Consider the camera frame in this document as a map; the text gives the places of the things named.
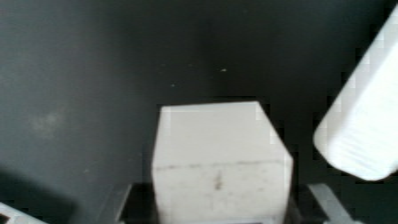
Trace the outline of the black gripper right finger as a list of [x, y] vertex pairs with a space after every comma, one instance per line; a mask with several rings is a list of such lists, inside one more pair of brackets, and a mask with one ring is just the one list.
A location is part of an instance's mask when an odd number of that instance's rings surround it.
[[328, 215], [328, 220], [322, 224], [363, 224], [351, 216], [331, 187], [324, 183], [319, 183], [310, 184], [308, 188]]

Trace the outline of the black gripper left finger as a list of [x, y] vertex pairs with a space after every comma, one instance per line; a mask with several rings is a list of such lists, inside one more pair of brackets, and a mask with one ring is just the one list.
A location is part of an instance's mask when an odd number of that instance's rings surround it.
[[100, 216], [97, 219], [99, 224], [122, 223], [122, 213], [125, 209], [131, 191], [132, 191], [131, 184], [118, 184], [113, 187], [107, 200], [106, 200], [106, 205], [102, 207]]

